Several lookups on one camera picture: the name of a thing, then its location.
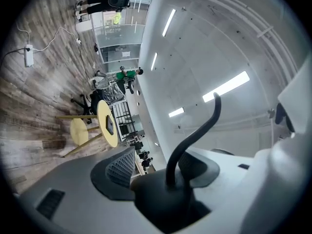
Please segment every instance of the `person in black clothing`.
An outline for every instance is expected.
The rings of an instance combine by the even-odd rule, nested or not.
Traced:
[[[153,158],[148,158],[148,159],[142,161],[142,167],[146,167],[146,168],[149,167],[152,160],[153,160]]]
[[[130,7],[129,0],[85,0],[85,1],[80,1],[76,4],[76,8],[80,9],[81,6],[87,5],[87,4],[93,4],[93,3],[99,3],[97,5],[93,5],[88,7],[85,10],[81,11],[76,11],[76,17],[77,19],[80,19],[82,14],[92,14],[96,12],[101,12],[101,11],[116,11],[116,12],[121,12],[123,8]]]
[[[141,159],[147,159],[148,158],[148,154],[150,154],[150,151],[145,151],[143,153],[140,153],[138,156],[141,158]]]

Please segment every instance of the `wooden floor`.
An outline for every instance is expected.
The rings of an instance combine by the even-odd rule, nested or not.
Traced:
[[[18,25],[30,32],[30,44],[37,49],[47,46],[60,26],[77,36],[73,17],[76,2],[33,0],[18,18]],[[27,33],[13,25],[1,56],[25,47],[27,40]],[[87,76],[92,77],[101,66],[93,49],[93,32],[81,33],[80,40],[87,75],[80,46],[62,29],[49,48],[34,54],[34,67],[25,68],[24,56],[12,53],[0,70],[1,161],[19,193],[57,165],[109,148],[101,138],[81,152],[61,158],[76,145],[69,135],[70,120],[57,120],[55,116],[82,113],[82,108],[70,99],[81,100],[80,94],[90,93]]]

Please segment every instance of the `green shirt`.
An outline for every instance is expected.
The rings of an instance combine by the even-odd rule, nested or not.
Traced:
[[[136,72],[133,71],[133,70],[132,70],[132,71],[127,71],[127,77],[128,77],[129,79],[134,78],[136,75],[137,75]],[[122,80],[122,79],[124,79],[126,76],[125,76],[122,72],[119,72],[119,73],[116,74],[116,77],[117,77],[118,80]]]

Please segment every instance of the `black curved tube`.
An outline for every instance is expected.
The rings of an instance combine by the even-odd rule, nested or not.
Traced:
[[[198,128],[195,132],[189,135],[185,140],[183,140],[178,146],[175,148],[173,153],[171,154],[167,168],[166,168],[166,184],[167,185],[175,185],[176,178],[175,178],[175,170],[176,164],[186,151],[190,145],[194,144],[198,141],[201,137],[203,137],[218,121],[220,114],[221,114],[221,97],[214,93],[214,113],[211,118],[206,121],[200,128]]]

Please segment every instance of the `desk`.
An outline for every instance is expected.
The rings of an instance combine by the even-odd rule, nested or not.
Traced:
[[[109,116],[109,118],[112,121],[113,124],[113,130],[114,133],[111,135],[107,129],[106,129],[106,117]],[[107,103],[104,100],[100,100],[100,102],[97,104],[97,116],[96,115],[86,115],[86,116],[56,116],[58,119],[73,119],[71,122],[71,137],[74,140],[74,143],[79,145],[77,148],[74,150],[70,151],[68,154],[66,154],[64,157],[67,157],[70,154],[74,154],[80,151],[80,149],[92,141],[104,137],[107,143],[111,147],[117,147],[118,145],[118,138],[117,138],[117,129],[116,129],[116,124],[114,121],[114,117],[111,113],[111,110]],[[85,123],[82,121],[84,118],[97,118],[98,119],[98,127],[93,127],[90,129],[87,129]],[[93,131],[96,129],[100,129],[101,133],[94,138],[89,139],[89,131]]]

